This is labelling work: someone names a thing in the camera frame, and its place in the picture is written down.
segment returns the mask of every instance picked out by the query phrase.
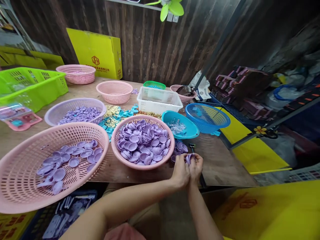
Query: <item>metal pole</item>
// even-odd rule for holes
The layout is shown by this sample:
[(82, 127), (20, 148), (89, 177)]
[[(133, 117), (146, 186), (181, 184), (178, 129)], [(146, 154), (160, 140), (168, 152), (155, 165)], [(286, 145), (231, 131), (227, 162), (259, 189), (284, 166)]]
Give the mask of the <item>metal pole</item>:
[(227, 36), (229, 35), (229, 33), (231, 33), (231, 31), (233, 30), (234, 26), (236, 25), (239, 17), (242, 14), (242, 7), (243, 5), (246, 3), (246, 0), (240, 0), (240, 2), (238, 3), (236, 9), (234, 10), (226, 28), (224, 29), (218, 43), (217, 46), (215, 47), (215, 49), (213, 50), (213, 53), (209, 59), (209, 61), (207, 62), (207, 64), (205, 65), (205, 67), (202, 70), (201, 76), (196, 84), (196, 86), (194, 87), (195, 89), (197, 89), (199, 87), (199, 84), (201, 82), (201, 80), (203, 79), (203, 77), (208, 73), (208, 70), (210, 68), (210, 66), (213, 64), (214, 60), (216, 59), (216, 56), (218, 55), (218, 52), (220, 51), (222, 44), (225, 42)]
[[(284, 122), (285, 120), (297, 115), (298, 113), (301, 113), (302, 111), (306, 110), (307, 108), (313, 106), (314, 104), (320, 102), (320, 97), (314, 99), (313, 101), (307, 103), (306, 105), (303, 105), (301, 108), (298, 108), (297, 110), (289, 113), (287, 116), (280, 118), (280, 119), (276, 119), (271, 121), (265, 128), (266, 129), (270, 129), (273, 128), (274, 126), (279, 125), (280, 123)], [(230, 150), (239, 147), (241, 144), (244, 144), (245, 142), (249, 141), (250, 139), (257, 137), (258, 134), (256, 133), (251, 133), (247, 136), (245, 136), (244, 138), (240, 139), (238, 142), (235, 142), (234, 144), (231, 145)]]

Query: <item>fan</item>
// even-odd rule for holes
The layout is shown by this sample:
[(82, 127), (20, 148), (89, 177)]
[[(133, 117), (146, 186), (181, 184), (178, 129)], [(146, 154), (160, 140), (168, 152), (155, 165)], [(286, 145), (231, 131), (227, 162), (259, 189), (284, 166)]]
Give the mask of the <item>fan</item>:
[(169, 10), (173, 15), (176, 16), (182, 16), (184, 14), (183, 7), (180, 4), (181, 1), (182, 0), (159, 0), (158, 2), (147, 3), (146, 5), (156, 5), (158, 3), (161, 3), (162, 9), (160, 20), (161, 22), (163, 22), (168, 16)]

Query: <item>green fan blade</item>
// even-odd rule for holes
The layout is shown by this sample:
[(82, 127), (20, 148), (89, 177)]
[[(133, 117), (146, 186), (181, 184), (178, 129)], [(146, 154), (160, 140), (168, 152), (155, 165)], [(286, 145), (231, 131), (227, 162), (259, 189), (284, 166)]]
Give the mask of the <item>green fan blade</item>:
[(172, 0), (170, 5), (169, 5), (169, 9), (170, 9), (170, 11), (172, 12), (173, 15), (182, 16), (184, 14), (183, 7), (177, 1)]
[(147, 4), (145, 4), (145, 5), (156, 5), (156, 4), (158, 4), (158, 3), (161, 3), (161, 0), (159, 0), (158, 2), (154, 2), (154, 3), (147, 3)]
[(163, 22), (164, 20), (166, 20), (166, 17), (168, 16), (169, 13), (169, 5), (166, 4), (162, 7), (161, 9), (161, 14), (160, 14), (160, 20), (161, 22)]

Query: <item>wooden table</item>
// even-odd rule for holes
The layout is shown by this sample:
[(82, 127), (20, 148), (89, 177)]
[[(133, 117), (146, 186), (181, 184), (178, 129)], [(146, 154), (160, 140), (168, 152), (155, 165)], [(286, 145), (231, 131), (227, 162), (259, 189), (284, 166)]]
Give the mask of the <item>wooden table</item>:
[[(48, 106), (43, 107), (37, 115), (44, 117), (49, 108), (62, 101), (79, 98), (91, 97), (105, 102), (101, 95), (96, 91), (96, 85), (102, 81), (108, 81), (105, 78), (96, 78), (96, 81), (89, 85), (71, 85), (69, 84), (69, 92), (59, 97), (56, 101)], [(133, 88), (142, 86), (141, 83), (128, 82)], [(132, 94), (129, 102), (121, 105), (122, 109), (129, 110), (133, 104), (138, 103), (137, 95)], [(32, 126), (27, 131), (15, 132), (11, 130), (5, 123), (0, 123), (1, 128), (1, 149), (0, 158), (8, 151), (20, 144), (22, 141), (43, 131), (50, 126), (42, 121)], [(204, 158), (203, 176), (207, 185), (218, 186), (256, 186), (255, 180), (243, 167), (243, 165), (235, 158), (235, 156), (225, 147), (223, 142), (217, 136), (208, 134), (200, 134), (199, 137), (185, 141), (185, 144), (196, 144), (196, 152)], [(171, 161), (161, 167), (150, 171), (138, 171), (123, 165), (113, 154), (111, 144), (107, 155), (95, 176), (90, 180), (94, 182), (126, 182), (126, 183), (147, 183), (168, 179), (172, 175), (174, 165)]]

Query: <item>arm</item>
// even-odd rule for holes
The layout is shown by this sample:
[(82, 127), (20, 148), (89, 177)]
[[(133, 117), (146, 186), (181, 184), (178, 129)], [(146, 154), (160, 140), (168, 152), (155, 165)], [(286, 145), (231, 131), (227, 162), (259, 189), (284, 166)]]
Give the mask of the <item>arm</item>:
[(195, 154), (195, 158), (191, 158), (191, 164), (189, 166), (190, 182), (188, 185), (188, 200), (198, 239), (223, 240), (222, 234), (214, 223), (198, 188), (203, 159), (198, 154)]
[(135, 185), (112, 192), (88, 208), (64, 233), (60, 240), (103, 239), (110, 227), (123, 223), (134, 214), (185, 187), (189, 167), (184, 160), (176, 161), (168, 180)]

